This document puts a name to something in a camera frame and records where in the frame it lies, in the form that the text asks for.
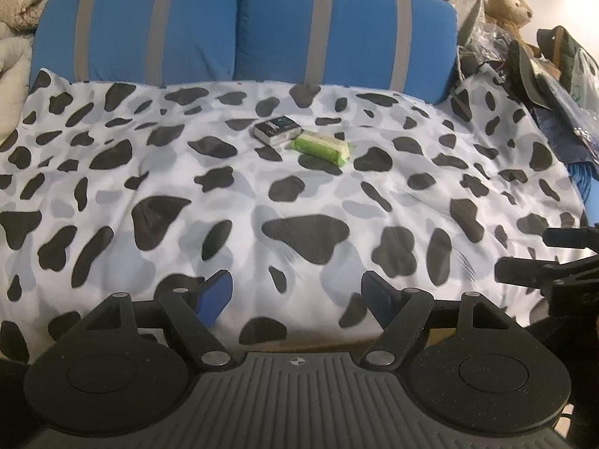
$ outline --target clutter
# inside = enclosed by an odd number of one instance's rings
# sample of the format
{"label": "clutter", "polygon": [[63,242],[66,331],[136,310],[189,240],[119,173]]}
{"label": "clutter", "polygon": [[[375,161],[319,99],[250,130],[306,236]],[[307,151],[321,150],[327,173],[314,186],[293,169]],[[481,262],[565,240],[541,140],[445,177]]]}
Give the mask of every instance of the clutter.
{"label": "clutter", "polygon": [[301,127],[291,118],[280,116],[254,125],[253,134],[268,146],[280,145],[293,140],[301,133]]}
{"label": "clutter", "polygon": [[349,160],[349,145],[327,135],[305,130],[293,142],[291,148],[298,152],[320,157],[333,162],[339,167]]}

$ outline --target plastic bag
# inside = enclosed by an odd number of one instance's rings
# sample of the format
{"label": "plastic bag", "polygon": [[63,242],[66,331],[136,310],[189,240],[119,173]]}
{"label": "plastic bag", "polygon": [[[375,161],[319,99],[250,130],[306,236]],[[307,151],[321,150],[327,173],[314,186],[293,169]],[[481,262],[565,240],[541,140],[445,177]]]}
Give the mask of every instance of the plastic bag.
{"label": "plastic bag", "polygon": [[582,47],[574,56],[570,95],[581,108],[599,113],[599,68]]}

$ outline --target black spot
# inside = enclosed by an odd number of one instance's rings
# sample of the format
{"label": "black spot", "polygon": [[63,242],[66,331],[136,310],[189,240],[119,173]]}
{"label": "black spot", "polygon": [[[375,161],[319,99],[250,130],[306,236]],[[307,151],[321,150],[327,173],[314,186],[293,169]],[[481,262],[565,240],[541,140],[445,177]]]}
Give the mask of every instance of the black spot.
{"label": "black spot", "polygon": [[559,215],[561,221],[561,228],[574,228],[576,226],[576,220],[570,213],[562,213]]}
{"label": "black spot", "polygon": [[207,262],[216,255],[223,246],[225,246],[232,228],[233,223],[231,220],[224,220],[212,226],[202,244],[203,261]]}
{"label": "black spot", "polygon": [[184,124],[174,126],[159,126],[158,128],[154,128],[148,137],[146,145],[166,146],[173,140],[179,138],[183,133],[184,128]]}
{"label": "black spot", "polygon": [[104,103],[104,111],[114,111],[119,107],[119,104],[135,91],[137,87],[134,84],[125,84],[124,82],[115,82],[110,89],[106,91],[106,102]]}
{"label": "black spot", "polygon": [[188,145],[199,154],[217,159],[228,159],[237,155],[237,148],[216,136],[205,136],[195,142],[188,142]]}
{"label": "black spot", "polygon": [[336,244],[349,236],[349,226],[330,216],[313,214],[267,221],[262,232],[282,241],[306,261],[325,265],[330,262]]}
{"label": "black spot", "polygon": [[29,182],[25,184],[25,187],[23,187],[23,191],[19,196],[20,199],[23,199],[24,201],[31,199],[35,192],[42,186],[42,184],[44,184],[45,180],[46,176],[41,172],[34,178],[30,179]]}
{"label": "black spot", "polygon": [[422,174],[412,174],[408,177],[408,187],[416,191],[428,189],[430,186],[434,186],[437,181],[434,177],[426,172]]}
{"label": "black spot", "polygon": [[341,122],[341,118],[316,118],[314,124],[316,126],[336,125]]}
{"label": "black spot", "polygon": [[0,225],[6,233],[6,243],[11,250],[23,246],[25,237],[34,231],[41,223],[40,211],[21,213],[19,211],[2,211]]}
{"label": "black spot", "polygon": [[412,128],[416,128],[418,122],[412,118],[411,116],[405,117],[404,130],[411,130]]}
{"label": "black spot", "polygon": [[495,98],[493,97],[493,93],[490,91],[487,91],[487,94],[484,95],[484,102],[487,103],[487,107],[491,110],[491,111],[495,111]]}
{"label": "black spot", "polygon": [[451,199],[449,215],[472,243],[483,239],[484,227],[476,220],[478,207],[470,199]]}
{"label": "black spot", "polygon": [[532,144],[532,157],[530,159],[530,168],[535,172],[546,171],[553,163],[553,157],[549,149],[540,142]]}
{"label": "black spot", "polygon": [[0,189],[4,190],[13,183],[11,174],[0,174]]}
{"label": "black spot", "polygon": [[71,140],[71,146],[77,146],[77,145],[90,146],[90,145],[92,145],[92,143],[94,143],[94,139],[91,136],[89,136],[88,131],[84,131],[83,133],[76,134],[73,137],[73,140]]}
{"label": "black spot", "polygon": [[474,144],[474,148],[476,151],[484,155],[487,159],[495,159],[499,155],[499,151],[496,148],[486,148],[486,146],[479,145],[478,143]]}
{"label": "black spot", "polygon": [[507,234],[505,233],[502,225],[499,225],[497,228],[495,228],[493,236],[495,236],[495,239],[501,243],[501,246],[507,249]]}
{"label": "black spot", "polygon": [[68,159],[61,163],[56,170],[61,172],[75,172],[79,168],[79,160]]}
{"label": "black spot", "polygon": [[379,193],[378,191],[374,188],[374,186],[372,184],[369,184],[368,182],[361,182],[360,186],[362,187],[362,190],[364,191],[364,193],[373,201],[375,201],[381,208],[383,208],[385,211],[387,211],[388,213],[390,213],[391,211],[393,211],[393,208],[391,207],[391,204],[389,204],[389,201],[387,201],[386,199],[384,199]]}
{"label": "black spot", "polygon": [[287,292],[287,278],[281,270],[277,270],[275,267],[268,267],[270,277],[273,279],[274,286],[280,294]]}
{"label": "black spot", "polygon": [[320,92],[320,86],[311,84],[297,84],[289,90],[289,95],[299,108],[307,108],[312,105],[314,97]]}
{"label": "black spot", "polygon": [[75,239],[77,228],[65,226],[57,231],[50,241],[40,246],[38,262],[42,270],[60,272],[67,264],[67,248]]}
{"label": "black spot", "polygon": [[424,155],[420,143],[409,136],[398,136],[393,139],[393,146],[398,152],[408,152],[410,154]]}
{"label": "black spot", "polygon": [[133,147],[129,140],[122,140],[94,157],[89,168],[94,171],[108,171],[129,163],[133,158]]}
{"label": "black spot", "polygon": [[413,249],[414,235],[409,229],[386,227],[380,236],[380,244],[372,252],[372,261],[390,278],[398,275],[408,277],[415,273],[417,267]]}
{"label": "black spot", "polygon": [[35,76],[34,85],[31,86],[29,94],[34,94],[40,88],[47,88],[51,82],[50,75],[45,70],[40,70],[38,75]]}
{"label": "black spot", "polygon": [[364,320],[367,312],[368,308],[366,307],[362,296],[354,292],[351,299],[349,299],[349,304],[347,305],[345,312],[339,319],[339,327],[347,329],[348,327],[357,326]]}
{"label": "black spot", "polygon": [[10,300],[11,302],[16,302],[21,298],[22,294],[23,289],[21,288],[21,279],[18,275],[15,275],[13,277],[13,281],[10,282],[10,287],[6,292],[6,296],[8,297],[8,300]]}
{"label": "black spot", "polygon": [[464,189],[470,189],[475,198],[481,198],[489,194],[489,188],[480,182],[478,177],[472,177],[471,175],[463,174],[459,185]]}
{"label": "black spot", "polygon": [[457,169],[465,170],[468,168],[462,159],[454,157],[452,155],[438,154],[432,162],[438,167],[456,167]]}
{"label": "black spot", "polygon": [[194,177],[196,184],[202,185],[202,192],[210,192],[212,189],[229,187],[233,184],[233,169],[229,166],[221,169],[210,169],[205,175]]}
{"label": "black spot", "polygon": [[201,106],[194,106],[191,107],[189,109],[186,109],[183,114],[185,116],[191,116],[191,115],[197,115],[198,113],[200,113],[202,111],[202,107]]}
{"label": "black spot", "polygon": [[184,274],[171,274],[160,280],[160,283],[154,290],[154,300],[158,300],[160,296],[166,292],[170,292],[175,288],[186,288],[191,290],[202,285],[204,277],[188,277]]}
{"label": "black spot", "polygon": [[499,176],[509,183],[518,181],[522,184],[526,184],[528,182],[528,177],[521,169],[504,169],[503,171],[499,171]]}
{"label": "black spot", "polygon": [[353,168],[362,172],[387,172],[392,166],[391,156],[378,146],[371,146],[366,154],[353,161]]}
{"label": "black spot", "polygon": [[68,117],[67,122],[65,123],[65,127],[71,128],[74,127],[77,123],[79,123],[83,118],[85,118],[88,113],[94,109],[94,103],[90,102],[85,106],[80,107],[76,112],[74,112],[71,116]]}
{"label": "black spot", "polygon": [[449,277],[451,263],[451,238],[441,228],[435,228],[426,249],[426,271],[435,287],[443,285]]}
{"label": "black spot", "polygon": [[472,120],[468,89],[463,89],[456,96],[451,97],[451,110],[466,123],[469,123]]}
{"label": "black spot", "polygon": [[75,186],[73,193],[75,201],[77,201],[77,210],[79,213],[88,205],[88,178],[82,178]]}
{"label": "black spot", "polygon": [[549,227],[549,223],[543,216],[531,213],[525,218],[517,220],[516,227],[525,235],[543,236],[543,233]]}
{"label": "black spot", "polygon": [[81,287],[85,283],[88,279],[92,263],[100,256],[101,252],[106,250],[114,235],[110,226],[102,226],[83,247],[73,267],[73,274],[71,275],[72,288]]}
{"label": "black spot", "polygon": [[31,152],[24,146],[17,146],[8,157],[8,161],[22,171],[31,164]]}
{"label": "black spot", "polygon": [[274,109],[279,105],[281,101],[279,98],[271,96],[270,98],[266,98],[260,101],[256,105],[256,115],[264,118],[265,116],[270,116],[273,114]]}
{"label": "black spot", "polygon": [[137,125],[134,130],[145,130],[146,128],[153,127],[154,125],[158,125],[157,121],[149,121],[148,123],[142,123],[141,125]]}
{"label": "black spot", "polygon": [[145,111],[146,109],[148,109],[150,107],[150,105],[152,104],[152,100],[149,99],[148,101],[144,101],[142,104],[140,104],[137,109],[133,112],[134,115],[138,115],[139,113]]}
{"label": "black spot", "polygon": [[447,148],[455,147],[456,137],[453,133],[447,133],[439,137],[439,143]]}
{"label": "black spot", "polygon": [[347,98],[337,98],[335,101],[335,112],[341,113],[347,108]]}
{"label": "black spot", "polygon": [[412,106],[412,110],[420,113],[420,115],[424,116],[425,118],[430,118],[429,114],[426,111],[424,111],[423,109],[420,109],[417,106]]}
{"label": "black spot", "polygon": [[514,111],[514,115],[512,116],[514,123],[518,123],[522,118],[524,118],[524,116],[526,116],[525,110],[523,110],[521,107],[516,109]]}
{"label": "black spot", "polygon": [[268,189],[268,197],[275,202],[293,202],[305,189],[305,183],[295,175],[274,181]]}
{"label": "black spot", "polygon": [[23,124],[24,125],[32,125],[35,123],[36,119],[37,119],[37,114],[35,113],[35,111],[32,111],[27,116],[25,116],[25,118],[23,118]]}
{"label": "black spot", "polygon": [[71,96],[68,92],[61,92],[61,94],[57,96],[50,96],[50,106],[48,107],[48,111],[53,115],[62,115],[69,104],[73,103],[73,96]]}
{"label": "black spot", "polygon": [[247,94],[243,91],[232,91],[227,92],[217,98],[222,104],[230,104],[231,106],[240,106],[243,104],[243,100],[247,98]]}
{"label": "black spot", "polygon": [[394,104],[399,103],[399,101],[393,97],[377,94],[376,92],[365,92],[364,94],[357,94],[356,96],[360,99],[365,99],[371,103],[378,104],[378,106],[384,107],[391,107]]}
{"label": "black spot", "polygon": [[0,145],[0,152],[6,152],[13,148],[13,145],[17,143],[17,138],[19,138],[19,132],[15,128],[11,131],[11,134],[8,135],[7,139],[2,142],[2,145]]}
{"label": "black spot", "polygon": [[543,191],[543,194],[545,194],[545,196],[549,196],[550,198],[555,199],[558,202],[561,201],[559,194],[555,192],[553,189],[551,189],[551,186],[547,183],[545,179],[539,179],[538,185],[541,187],[541,191]]}
{"label": "black spot", "polygon": [[142,251],[156,248],[181,210],[190,203],[189,199],[171,196],[150,196],[139,201],[131,211],[137,248]]}
{"label": "black spot", "polygon": [[512,206],[516,205],[516,198],[512,196],[509,192],[504,191],[501,193],[501,195],[507,197],[507,200],[510,202]]}
{"label": "black spot", "polygon": [[81,314],[77,311],[65,312],[58,315],[48,323],[48,334],[58,341],[71,327],[81,320]]}
{"label": "black spot", "polygon": [[254,122],[254,118],[233,118],[225,120],[226,125],[233,131],[245,130]]}
{"label": "black spot", "polygon": [[312,155],[301,154],[298,157],[298,164],[311,171],[323,171],[331,175],[342,174],[341,169],[333,162]]}
{"label": "black spot", "polygon": [[150,171],[146,171],[145,174],[142,174],[139,177],[135,177],[135,176],[129,177],[125,181],[125,187],[127,189],[131,189],[132,191],[135,191],[142,184],[142,182],[148,178],[149,175],[150,175]]}
{"label": "black spot", "polygon": [[2,321],[2,324],[0,324],[0,352],[13,361],[21,363],[29,361],[27,343],[19,326],[14,322]]}
{"label": "black spot", "polygon": [[501,121],[501,118],[499,116],[496,116],[495,118],[489,120],[486,124],[486,127],[484,127],[484,132],[488,136],[491,136],[493,133],[495,133],[495,129],[497,128],[497,125],[499,124],[500,121]]}
{"label": "black spot", "polygon": [[287,337],[287,328],[270,317],[255,317],[243,326],[239,333],[239,344],[258,344],[281,341]]}

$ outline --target ribbed black surface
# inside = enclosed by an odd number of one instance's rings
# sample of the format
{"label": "ribbed black surface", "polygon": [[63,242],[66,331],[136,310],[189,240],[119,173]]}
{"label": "ribbed black surface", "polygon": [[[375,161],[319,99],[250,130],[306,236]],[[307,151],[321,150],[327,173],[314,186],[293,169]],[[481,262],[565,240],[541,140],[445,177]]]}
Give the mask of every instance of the ribbed black surface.
{"label": "ribbed black surface", "polygon": [[408,399],[396,377],[363,370],[348,354],[253,353],[242,367],[202,376],[182,406],[147,429],[107,439],[47,430],[26,448],[565,449],[568,445],[550,429],[493,439],[444,427]]}

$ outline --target blue pillow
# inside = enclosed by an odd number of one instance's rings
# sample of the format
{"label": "blue pillow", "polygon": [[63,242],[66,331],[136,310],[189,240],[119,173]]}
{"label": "blue pillow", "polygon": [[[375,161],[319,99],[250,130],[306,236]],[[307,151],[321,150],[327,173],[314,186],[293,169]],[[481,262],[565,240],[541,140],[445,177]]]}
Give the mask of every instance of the blue pillow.
{"label": "blue pillow", "polygon": [[231,80],[236,20],[237,0],[49,0],[31,82],[41,67],[72,82]]}
{"label": "blue pillow", "polygon": [[441,0],[241,0],[235,79],[393,89],[442,101],[456,56]]}

